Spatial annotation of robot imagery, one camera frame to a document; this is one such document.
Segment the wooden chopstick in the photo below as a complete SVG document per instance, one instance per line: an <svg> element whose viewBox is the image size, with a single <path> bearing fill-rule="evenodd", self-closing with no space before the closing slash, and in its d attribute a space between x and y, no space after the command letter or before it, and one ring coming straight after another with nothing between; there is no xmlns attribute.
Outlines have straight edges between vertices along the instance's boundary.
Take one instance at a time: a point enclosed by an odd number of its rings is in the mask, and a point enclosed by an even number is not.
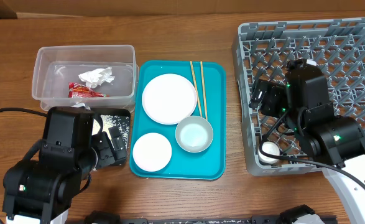
<svg viewBox="0 0 365 224"><path fill-rule="evenodd" d="M205 111L205 119L208 120L208 111L207 111L207 104L206 104L206 90L205 90L205 76L204 76L203 61L200 61L200 71L201 71L201 83L202 83L203 105L204 105L204 111Z"/></svg>
<svg viewBox="0 0 365 224"><path fill-rule="evenodd" d="M201 110L200 97L199 97L199 93L198 93L198 86L197 86L197 83L196 83L195 70L194 70L192 61L190 61L190 68L191 68L191 73L192 73L192 78L193 78L193 86L195 87L195 92L196 92L196 98L197 98L197 105L198 105L199 114L200 114L201 117L203 117L203 113L202 113L202 110Z"/></svg>

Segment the teal serving tray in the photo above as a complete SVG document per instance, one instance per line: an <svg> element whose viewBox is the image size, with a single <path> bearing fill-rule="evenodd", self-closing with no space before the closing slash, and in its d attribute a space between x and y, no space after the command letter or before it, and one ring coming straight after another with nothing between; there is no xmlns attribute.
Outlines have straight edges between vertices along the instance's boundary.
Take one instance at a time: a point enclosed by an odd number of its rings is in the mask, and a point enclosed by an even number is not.
<svg viewBox="0 0 365 224"><path fill-rule="evenodd" d="M190 62L176 60L149 60L139 72L137 84L134 124L131 144L147 133L165 136L172 147L170 162L162 170L147 172L138 167L130 153L129 167L139 177L169 179L215 180L223 175L226 167L226 72L214 62L203 62L206 106L214 138L208 149L199 153L183 150L175 139L176 125L163 125L150 119L142 105L142 94L146 85L155 77L174 73L193 81Z"/></svg>

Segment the clear plastic bin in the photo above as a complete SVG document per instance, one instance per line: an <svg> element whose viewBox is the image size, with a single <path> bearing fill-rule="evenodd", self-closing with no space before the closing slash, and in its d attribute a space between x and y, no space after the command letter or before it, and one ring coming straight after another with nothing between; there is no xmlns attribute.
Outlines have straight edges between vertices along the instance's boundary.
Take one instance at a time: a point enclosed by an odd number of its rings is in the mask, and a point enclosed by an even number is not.
<svg viewBox="0 0 365 224"><path fill-rule="evenodd" d="M32 77L32 97L43 110L83 103L133 111L139 67L132 45L42 47Z"/></svg>

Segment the small pink bowl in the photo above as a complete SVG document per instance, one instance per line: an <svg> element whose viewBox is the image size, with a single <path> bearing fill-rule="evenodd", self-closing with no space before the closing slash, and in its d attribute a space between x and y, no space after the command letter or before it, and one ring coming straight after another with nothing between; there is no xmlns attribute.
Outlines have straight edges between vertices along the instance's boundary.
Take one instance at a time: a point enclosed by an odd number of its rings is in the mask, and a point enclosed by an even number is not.
<svg viewBox="0 0 365 224"><path fill-rule="evenodd" d="M170 162L172 146L165 136L159 133L147 133L135 142L132 157L140 169L157 172Z"/></svg>

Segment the red snack wrapper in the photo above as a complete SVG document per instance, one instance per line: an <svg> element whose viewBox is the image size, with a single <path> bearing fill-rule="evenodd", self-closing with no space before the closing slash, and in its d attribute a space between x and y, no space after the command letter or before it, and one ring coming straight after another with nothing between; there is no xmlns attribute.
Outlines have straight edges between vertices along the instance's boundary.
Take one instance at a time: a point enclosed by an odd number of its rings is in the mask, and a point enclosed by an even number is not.
<svg viewBox="0 0 365 224"><path fill-rule="evenodd" d="M107 97L107 95L93 91L85 85L79 83L69 83L68 84L69 98L97 98L97 97Z"/></svg>

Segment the white tissue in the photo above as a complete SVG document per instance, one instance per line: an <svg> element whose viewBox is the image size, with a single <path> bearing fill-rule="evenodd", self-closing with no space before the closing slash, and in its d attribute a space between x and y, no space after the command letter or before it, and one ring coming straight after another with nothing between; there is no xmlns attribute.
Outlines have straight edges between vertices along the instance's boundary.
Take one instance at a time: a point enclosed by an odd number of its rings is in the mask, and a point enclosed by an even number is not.
<svg viewBox="0 0 365 224"><path fill-rule="evenodd" d="M111 67L97 68L92 71L81 73L78 77L88 88L96 88L104 82L111 83L115 78L112 74Z"/></svg>

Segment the black plastic tray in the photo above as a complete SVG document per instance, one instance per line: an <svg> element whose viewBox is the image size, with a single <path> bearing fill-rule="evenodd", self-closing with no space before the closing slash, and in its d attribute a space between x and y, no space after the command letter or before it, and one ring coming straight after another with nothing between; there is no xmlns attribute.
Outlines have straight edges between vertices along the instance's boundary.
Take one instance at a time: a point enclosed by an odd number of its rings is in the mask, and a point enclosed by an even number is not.
<svg viewBox="0 0 365 224"><path fill-rule="evenodd" d="M97 155L96 170L126 163L131 114L125 109L92 108L95 113L91 147Z"/></svg>

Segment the large white plate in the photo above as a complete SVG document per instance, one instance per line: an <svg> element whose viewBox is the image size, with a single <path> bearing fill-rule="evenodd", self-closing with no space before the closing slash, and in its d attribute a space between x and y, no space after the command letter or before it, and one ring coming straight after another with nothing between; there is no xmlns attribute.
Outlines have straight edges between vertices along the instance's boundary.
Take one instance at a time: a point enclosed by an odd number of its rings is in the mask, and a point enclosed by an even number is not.
<svg viewBox="0 0 365 224"><path fill-rule="evenodd" d="M197 93L187 78L166 73L153 78L144 87L142 106L153 121L165 125L178 124L196 109Z"/></svg>

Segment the grey bowl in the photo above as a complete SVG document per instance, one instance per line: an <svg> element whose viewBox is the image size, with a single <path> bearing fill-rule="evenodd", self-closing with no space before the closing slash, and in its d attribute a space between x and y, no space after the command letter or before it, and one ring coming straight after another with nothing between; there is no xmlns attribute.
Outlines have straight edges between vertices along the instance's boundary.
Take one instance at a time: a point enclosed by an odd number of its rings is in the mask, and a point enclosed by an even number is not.
<svg viewBox="0 0 365 224"><path fill-rule="evenodd" d="M177 144L187 152L199 153L207 150L213 141L213 128L201 116L189 116L177 124L175 138Z"/></svg>

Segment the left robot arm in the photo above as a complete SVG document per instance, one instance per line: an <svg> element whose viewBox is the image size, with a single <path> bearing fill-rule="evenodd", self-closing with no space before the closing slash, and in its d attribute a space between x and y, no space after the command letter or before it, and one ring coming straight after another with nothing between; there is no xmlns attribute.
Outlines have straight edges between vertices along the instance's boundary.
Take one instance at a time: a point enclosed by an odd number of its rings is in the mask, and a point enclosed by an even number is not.
<svg viewBox="0 0 365 224"><path fill-rule="evenodd" d="M126 162L131 114L124 109L57 106L44 133L5 174L7 223L65 223L91 172Z"/></svg>

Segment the small white cup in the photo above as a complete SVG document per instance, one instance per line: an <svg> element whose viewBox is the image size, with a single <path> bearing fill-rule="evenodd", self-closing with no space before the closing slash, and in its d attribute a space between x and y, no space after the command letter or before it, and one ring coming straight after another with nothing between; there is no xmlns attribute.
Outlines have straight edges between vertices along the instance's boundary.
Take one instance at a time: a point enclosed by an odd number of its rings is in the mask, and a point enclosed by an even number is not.
<svg viewBox="0 0 365 224"><path fill-rule="evenodd" d="M274 142L270 142L270 141L264 142L262 145L262 150L265 153L272 154L274 156L280 155L280 149L279 149L278 145L276 145L276 143L274 143ZM267 156L263 155L260 151L258 151L258 157L259 157L259 161L264 164L276 164L279 162L278 159L267 157Z"/></svg>

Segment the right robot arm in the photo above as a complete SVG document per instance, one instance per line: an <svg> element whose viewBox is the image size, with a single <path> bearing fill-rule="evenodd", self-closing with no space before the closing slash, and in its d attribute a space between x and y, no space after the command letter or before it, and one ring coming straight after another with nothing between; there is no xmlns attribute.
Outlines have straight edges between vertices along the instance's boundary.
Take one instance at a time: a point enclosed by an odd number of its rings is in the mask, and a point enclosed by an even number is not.
<svg viewBox="0 0 365 224"><path fill-rule="evenodd" d="M328 82L313 60L287 63L285 84L258 79L249 106L276 119L262 135L259 152L278 161L311 164L340 198L351 223L365 223L365 132L352 117L336 115ZM306 159L284 156L269 136L285 125Z"/></svg>

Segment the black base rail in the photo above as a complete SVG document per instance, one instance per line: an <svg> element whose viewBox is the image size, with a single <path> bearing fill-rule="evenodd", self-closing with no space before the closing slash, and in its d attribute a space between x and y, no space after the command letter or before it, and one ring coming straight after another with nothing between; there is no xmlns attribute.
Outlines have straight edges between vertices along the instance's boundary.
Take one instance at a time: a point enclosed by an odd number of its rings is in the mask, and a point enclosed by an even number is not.
<svg viewBox="0 0 365 224"><path fill-rule="evenodd" d="M148 220L146 218L122 219L112 213L93 211L78 223L114 223L114 224L338 224L336 216L319 216L307 205L290 208L278 215L253 215L249 218L202 218Z"/></svg>

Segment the grey dishwasher rack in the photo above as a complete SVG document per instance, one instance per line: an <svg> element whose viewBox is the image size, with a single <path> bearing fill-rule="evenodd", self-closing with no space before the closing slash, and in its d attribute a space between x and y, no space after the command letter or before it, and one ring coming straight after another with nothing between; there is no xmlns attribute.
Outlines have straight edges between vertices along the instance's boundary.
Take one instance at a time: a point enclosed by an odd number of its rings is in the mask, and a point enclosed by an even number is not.
<svg viewBox="0 0 365 224"><path fill-rule="evenodd" d="M327 78L334 112L354 118L365 132L365 17L307 21L248 22L238 27L231 51L242 111L247 171L254 176L305 174L316 171L298 141L285 128L270 140L298 163L262 162L258 145L275 119L249 107L258 79L285 83L287 63L300 58L316 62Z"/></svg>

